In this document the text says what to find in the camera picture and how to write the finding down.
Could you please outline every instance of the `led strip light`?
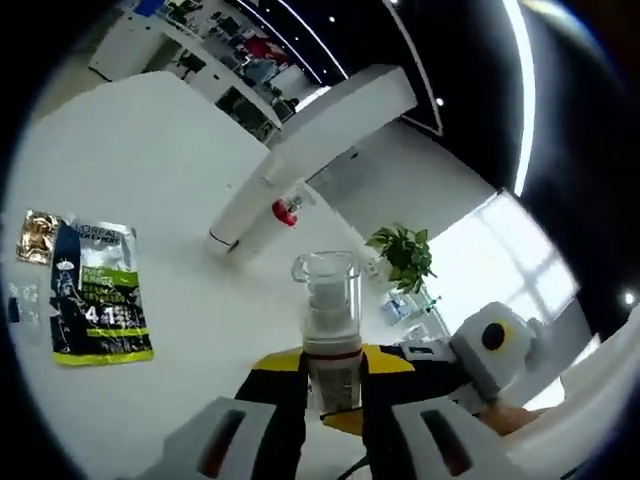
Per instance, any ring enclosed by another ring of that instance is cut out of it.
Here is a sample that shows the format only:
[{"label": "led strip light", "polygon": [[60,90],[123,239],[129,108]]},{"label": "led strip light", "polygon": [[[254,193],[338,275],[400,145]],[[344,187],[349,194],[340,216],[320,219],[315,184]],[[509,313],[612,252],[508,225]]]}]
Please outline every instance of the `led strip light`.
[{"label": "led strip light", "polygon": [[347,75],[347,72],[345,72],[344,68],[342,68],[342,65],[340,65],[340,63],[338,62],[338,60],[336,59],[336,57],[333,56],[333,54],[331,53],[331,50],[329,50],[329,48],[322,42],[322,40],[320,40],[320,37],[318,37],[318,35],[316,35],[316,32],[314,32],[311,27],[309,25],[307,25],[307,23],[302,19],[302,17],[300,17],[300,15],[298,15],[295,10],[293,8],[291,8],[289,5],[287,5],[286,3],[284,3],[282,0],[278,0],[278,3],[280,3],[284,8],[286,8],[287,10],[289,10],[289,12],[291,13],[291,15],[293,15],[294,17],[296,17],[296,19],[302,24],[302,26],[304,28],[307,29],[307,31],[311,34],[311,36],[313,38],[315,38],[316,42],[318,42],[318,44],[322,47],[322,49],[327,53],[327,55],[329,55],[329,58],[331,59],[331,61],[335,64],[336,67],[338,67],[338,70],[340,70],[340,73],[342,74],[342,76],[347,79],[349,78],[349,75]]},{"label": "led strip light", "polygon": [[520,69],[522,70],[522,87],[524,93],[522,143],[520,144],[520,159],[518,160],[518,170],[513,193],[518,197],[524,189],[524,181],[529,169],[531,149],[533,148],[533,127],[536,116],[536,82],[533,68],[533,52],[527,27],[524,23],[522,11],[517,0],[502,0],[507,16],[511,22],[513,33],[516,36],[518,46],[518,56],[520,57]]},{"label": "led strip light", "polygon": [[278,31],[277,31],[275,28],[273,28],[273,27],[271,26],[271,24],[269,24],[269,22],[267,22],[264,18],[262,18],[262,16],[261,16],[258,12],[256,12],[253,8],[251,8],[249,5],[247,5],[247,4],[246,4],[245,2],[243,2],[242,0],[236,0],[236,1],[237,1],[240,5],[242,5],[244,8],[246,8],[247,10],[249,10],[251,13],[253,13],[253,14],[258,18],[258,20],[260,20],[260,21],[261,21],[262,23],[264,23],[267,27],[269,27],[269,28],[271,29],[271,31],[272,31],[273,33],[275,33],[275,34],[278,36],[278,38],[279,38],[280,40],[282,40],[282,42],[283,42],[287,47],[289,47],[289,48],[291,49],[291,51],[296,55],[296,57],[298,57],[298,58],[300,59],[300,61],[304,64],[304,66],[305,66],[305,67],[307,67],[307,68],[309,69],[309,71],[312,73],[312,75],[313,75],[314,77],[316,77],[316,80],[318,80],[318,82],[319,82],[320,84],[322,84],[322,83],[323,83],[323,82],[322,82],[322,80],[320,80],[320,77],[316,74],[316,72],[314,72],[314,71],[313,71],[313,69],[309,66],[309,64],[308,64],[307,62],[305,62],[305,61],[304,61],[304,58],[302,58],[302,56],[301,56],[301,55],[296,51],[296,49],[295,49],[295,48],[293,48],[293,47],[291,46],[291,44],[290,44],[289,42],[287,42],[287,41],[285,40],[285,38],[284,38],[282,35],[280,35],[280,33],[278,33]]},{"label": "led strip light", "polygon": [[427,89],[427,93],[429,94],[429,100],[431,102],[431,110],[433,111],[433,114],[436,118],[436,123],[438,125],[438,128],[436,129],[428,125],[425,125],[424,123],[418,122],[417,120],[414,120],[413,118],[410,118],[407,115],[402,115],[402,118],[410,123],[413,123],[414,125],[424,128],[425,130],[429,130],[430,132],[435,133],[436,135],[441,137],[444,131],[442,127],[442,120],[440,120],[440,111],[436,103],[435,95],[433,94],[433,89],[431,88],[431,83],[429,83],[427,72],[425,71],[424,66],[422,65],[422,60],[420,60],[420,55],[418,55],[418,49],[416,48],[413,41],[411,40],[411,35],[409,35],[409,32],[404,26],[404,23],[402,23],[402,20],[400,19],[398,12],[396,12],[395,4],[391,0],[381,0],[381,1],[382,1],[382,4],[389,11],[389,15],[391,15],[391,18],[393,18],[393,21],[396,23],[398,30],[400,30],[400,33],[402,34],[404,41],[407,43],[407,47],[409,47],[409,51],[411,52],[413,61],[416,63],[416,67],[418,68],[418,73],[420,73],[420,77],[422,78],[424,86]]}]

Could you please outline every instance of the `green plant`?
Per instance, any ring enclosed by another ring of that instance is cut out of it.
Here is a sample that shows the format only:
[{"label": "green plant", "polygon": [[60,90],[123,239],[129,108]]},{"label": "green plant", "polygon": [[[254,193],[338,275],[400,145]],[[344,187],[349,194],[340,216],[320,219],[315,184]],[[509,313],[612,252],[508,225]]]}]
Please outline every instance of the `green plant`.
[{"label": "green plant", "polygon": [[391,264],[389,281],[403,293],[420,291],[427,275],[436,276],[431,271],[431,252],[429,251],[429,232],[414,232],[399,223],[395,230],[382,227],[367,242]]}]

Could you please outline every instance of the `black cable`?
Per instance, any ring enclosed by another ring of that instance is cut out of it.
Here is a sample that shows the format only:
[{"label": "black cable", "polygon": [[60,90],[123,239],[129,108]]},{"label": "black cable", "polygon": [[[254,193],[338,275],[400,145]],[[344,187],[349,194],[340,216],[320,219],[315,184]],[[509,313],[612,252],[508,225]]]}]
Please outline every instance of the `black cable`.
[{"label": "black cable", "polygon": [[369,459],[365,455],[360,460],[358,460],[356,463],[354,463],[351,468],[349,468],[346,472],[344,472],[342,475],[340,475],[337,478],[337,480],[347,480],[347,478],[349,478],[351,475],[353,475],[356,471],[360,470],[362,467],[366,467],[367,465],[369,465]]}]

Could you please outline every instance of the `gold packet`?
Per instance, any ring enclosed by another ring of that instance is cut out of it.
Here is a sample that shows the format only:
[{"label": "gold packet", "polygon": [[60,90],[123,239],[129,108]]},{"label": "gold packet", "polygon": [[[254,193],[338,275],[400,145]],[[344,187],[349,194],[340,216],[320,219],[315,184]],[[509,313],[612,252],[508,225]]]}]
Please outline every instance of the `gold packet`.
[{"label": "gold packet", "polygon": [[48,265],[58,225],[60,217],[57,215],[27,210],[16,246],[18,260]]}]

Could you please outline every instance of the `white countertop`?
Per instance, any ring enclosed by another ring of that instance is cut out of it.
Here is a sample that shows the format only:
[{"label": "white countertop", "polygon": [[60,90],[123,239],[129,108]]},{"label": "white countertop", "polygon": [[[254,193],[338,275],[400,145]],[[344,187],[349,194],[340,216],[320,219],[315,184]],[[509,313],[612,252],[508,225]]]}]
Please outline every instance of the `white countertop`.
[{"label": "white countertop", "polygon": [[[6,196],[4,261],[29,208],[134,226],[142,301],[155,358],[107,367],[53,362],[43,335],[12,330],[28,388],[61,445],[90,478],[134,476],[164,438],[217,396],[233,396],[263,355],[300,343],[298,254],[351,249],[344,221],[318,198],[290,234],[245,268],[206,253],[207,230],[267,148],[170,73],[98,87],[25,136]],[[364,289],[363,338],[390,343],[378,298]],[[310,422],[299,478],[330,478],[363,454],[359,438]]]}]

